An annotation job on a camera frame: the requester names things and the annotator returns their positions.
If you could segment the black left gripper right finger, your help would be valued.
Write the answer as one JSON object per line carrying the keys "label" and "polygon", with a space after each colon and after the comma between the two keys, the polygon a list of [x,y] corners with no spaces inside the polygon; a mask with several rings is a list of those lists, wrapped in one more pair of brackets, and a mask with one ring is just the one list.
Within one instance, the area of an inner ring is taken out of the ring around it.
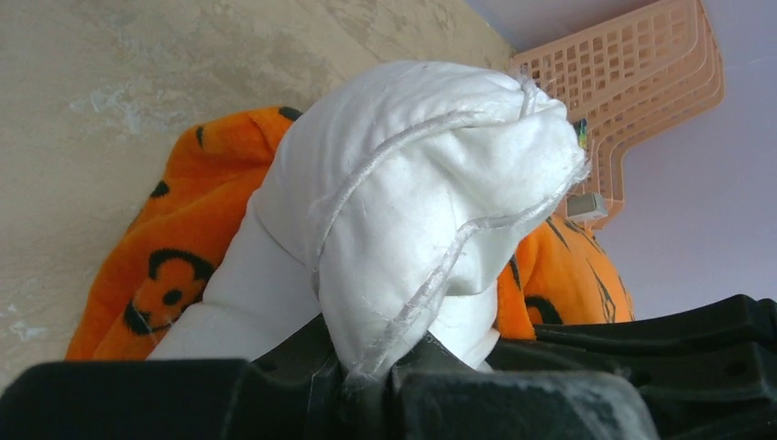
{"label": "black left gripper right finger", "polygon": [[575,350],[500,342],[489,372],[427,335],[388,376],[396,439],[656,439],[626,372]]}

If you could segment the orange patterned pillowcase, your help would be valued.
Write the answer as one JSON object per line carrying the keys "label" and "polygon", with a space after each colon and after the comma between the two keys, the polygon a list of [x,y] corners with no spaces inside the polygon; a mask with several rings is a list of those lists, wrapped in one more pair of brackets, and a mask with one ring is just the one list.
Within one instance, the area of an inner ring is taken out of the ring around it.
{"label": "orange patterned pillowcase", "polygon": [[[213,274],[300,112],[265,107],[189,128],[140,213],[90,289],[68,360],[147,358],[213,285]],[[535,325],[626,323],[633,304],[595,237],[553,215],[524,238],[498,276],[488,322],[509,339]]]}

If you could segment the white pillow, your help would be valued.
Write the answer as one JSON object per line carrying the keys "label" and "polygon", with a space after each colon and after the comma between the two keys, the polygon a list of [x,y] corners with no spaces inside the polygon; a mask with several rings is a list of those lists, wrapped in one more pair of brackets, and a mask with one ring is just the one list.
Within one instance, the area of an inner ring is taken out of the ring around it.
{"label": "white pillow", "polygon": [[350,382],[426,334],[482,367],[497,279],[587,175],[567,108],[527,77],[381,64],[284,135],[202,301],[152,359],[257,359],[321,316]]}

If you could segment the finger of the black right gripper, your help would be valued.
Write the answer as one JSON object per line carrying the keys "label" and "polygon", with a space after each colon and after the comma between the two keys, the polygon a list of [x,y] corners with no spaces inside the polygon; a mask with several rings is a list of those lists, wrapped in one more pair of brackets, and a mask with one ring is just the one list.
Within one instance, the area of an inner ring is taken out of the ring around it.
{"label": "finger of the black right gripper", "polygon": [[593,370],[627,380],[662,439],[776,436],[776,303],[738,294],[620,324],[540,324],[500,339],[496,370]]}

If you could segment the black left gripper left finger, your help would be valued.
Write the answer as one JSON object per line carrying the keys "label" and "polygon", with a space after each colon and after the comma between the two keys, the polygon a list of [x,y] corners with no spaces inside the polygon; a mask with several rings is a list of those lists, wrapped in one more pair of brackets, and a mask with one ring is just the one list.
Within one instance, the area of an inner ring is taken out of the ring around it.
{"label": "black left gripper left finger", "polygon": [[1,398],[4,439],[343,439],[340,366],[316,317],[254,361],[54,362]]}

